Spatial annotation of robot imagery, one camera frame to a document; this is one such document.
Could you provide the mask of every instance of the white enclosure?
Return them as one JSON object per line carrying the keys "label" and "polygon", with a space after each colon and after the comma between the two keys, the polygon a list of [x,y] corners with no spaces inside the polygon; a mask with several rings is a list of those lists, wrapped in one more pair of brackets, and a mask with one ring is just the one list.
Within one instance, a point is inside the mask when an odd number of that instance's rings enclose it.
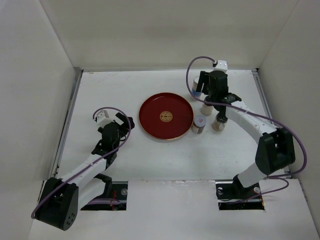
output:
{"label": "white enclosure", "polygon": [[[306,146],[297,177],[319,232],[319,12],[319,0],[0,0],[0,238],[28,239],[74,67],[185,69],[201,55],[259,68],[272,116]],[[302,164],[296,149],[291,170]]]}
{"label": "white enclosure", "polygon": [[[35,221],[29,240],[318,240],[304,195],[297,191],[299,182],[289,182],[285,194],[275,192],[264,198],[266,212],[235,212],[218,210],[214,181],[129,181],[132,194],[127,211],[108,216],[103,211],[81,211],[68,231]],[[267,180],[261,188],[282,185]],[[266,227],[269,222],[272,230]]]}

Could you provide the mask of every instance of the black mount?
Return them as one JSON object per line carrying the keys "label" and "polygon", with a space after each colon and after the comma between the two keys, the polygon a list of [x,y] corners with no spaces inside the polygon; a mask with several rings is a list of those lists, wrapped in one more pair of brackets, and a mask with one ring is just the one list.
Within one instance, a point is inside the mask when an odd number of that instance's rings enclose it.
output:
{"label": "black mount", "polygon": [[104,186],[104,191],[102,193],[102,195],[100,196],[97,196],[96,199],[98,198],[107,198],[110,193],[111,193],[111,189],[112,189],[112,178],[107,176],[107,175],[104,175],[102,173],[99,173],[97,176],[94,177],[95,179],[100,179],[102,182],[105,183],[105,186]]}
{"label": "black mount", "polygon": [[[219,70],[201,71],[196,91],[207,95],[205,100],[211,103],[232,104],[242,101],[240,97],[229,92],[228,75]],[[225,106],[215,105],[214,108],[219,112],[221,118],[226,117]]]}
{"label": "black mount", "polygon": [[127,181],[112,181],[111,177],[99,174],[101,176],[107,177],[110,181],[105,182],[105,189],[103,194],[95,197],[94,199],[115,199],[121,201],[120,204],[90,204],[85,205],[81,208],[81,211],[124,211],[127,209],[127,196],[128,196],[128,182]]}
{"label": "black mount", "polygon": [[296,160],[292,134],[285,128],[264,133],[259,139],[255,163],[265,175],[293,164]]}
{"label": "black mount", "polygon": [[[54,177],[46,181],[40,202],[62,183],[61,179]],[[35,219],[58,229],[68,230],[78,214],[78,199],[79,188],[74,183],[67,183],[35,212]]]}
{"label": "black mount", "polygon": [[[107,124],[104,127],[99,127],[98,132],[101,133],[102,138],[95,146],[94,150],[91,154],[97,154],[103,156],[108,152],[112,151],[113,149],[117,148],[120,144],[122,138],[125,138],[129,132],[129,123],[127,118],[122,115],[121,113],[117,113],[115,115],[118,119],[120,119],[123,123],[120,125],[116,121],[113,121]],[[131,129],[135,127],[135,123],[132,117],[128,117],[131,125]],[[117,151],[111,155],[106,156],[106,166],[107,169],[116,159]]]}
{"label": "black mount", "polygon": [[259,183],[256,183],[248,188],[240,188],[236,186],[234,182],[217,183],[215,185],[215,194],[219,200],[243,200],[256,195],[254,192],[255,187],[260,188]]}

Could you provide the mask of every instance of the bottle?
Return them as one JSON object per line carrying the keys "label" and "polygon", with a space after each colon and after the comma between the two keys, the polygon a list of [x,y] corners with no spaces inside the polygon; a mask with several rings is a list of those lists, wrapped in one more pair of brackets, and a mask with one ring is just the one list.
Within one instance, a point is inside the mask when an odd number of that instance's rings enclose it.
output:
{"label": "bottle", "polygon": [[[206,96],[204,100],[206,102],[210,102],[209,96]],[[213,109],[214,109],[214,106],[203,103],[200,111],[203,115],[209,116],[212,114]]]}
{"label": "bottle", "polygon": [[195,96],[195,97],[200,97],[201,96],[201,92],[197,92],[198,82],[199,82],[199,76],[196,76],[193,79],[193,84],[192,84],[192,89],[191,89],[192,95]]}
{"label": "bottle", "polygon": [[195,134],[200,134],[204,130],[206,123],[207,120],[205,116],[197,115],[193,120],[191,129]]}
{"label": "bottle", "polygon": [[227,122],[228,118],[218,113],[212,123],[212,128],[217,132],[222,132],[225,129]]}

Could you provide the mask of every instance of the red lacquer tray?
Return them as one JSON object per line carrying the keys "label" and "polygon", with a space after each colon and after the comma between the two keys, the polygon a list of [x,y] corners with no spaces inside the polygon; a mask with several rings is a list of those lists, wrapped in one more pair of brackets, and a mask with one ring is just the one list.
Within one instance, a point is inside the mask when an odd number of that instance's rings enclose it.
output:
{"label": "red lacquer tray", "polygon": [[139,121],[152,137],[172,140],[184,135],[191,127],[194,112],[182,96],[162,92],[149,97],[141,106]]}

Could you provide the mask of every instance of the red wire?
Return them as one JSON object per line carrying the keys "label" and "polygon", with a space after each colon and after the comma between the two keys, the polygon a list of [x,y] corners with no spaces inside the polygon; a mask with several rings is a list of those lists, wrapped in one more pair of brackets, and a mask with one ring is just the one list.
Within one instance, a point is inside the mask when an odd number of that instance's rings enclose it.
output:
{"label": "red wire", "polygon": [[[113,191],[113,201],[114,201],[114,202],[116,201],[116,196],[117,196],[117,192],[116,192],[116,190],[114,190],[114,191]],[[112,211],[114,211],[114,210],[115,210],[115,205],[112,204]]]}

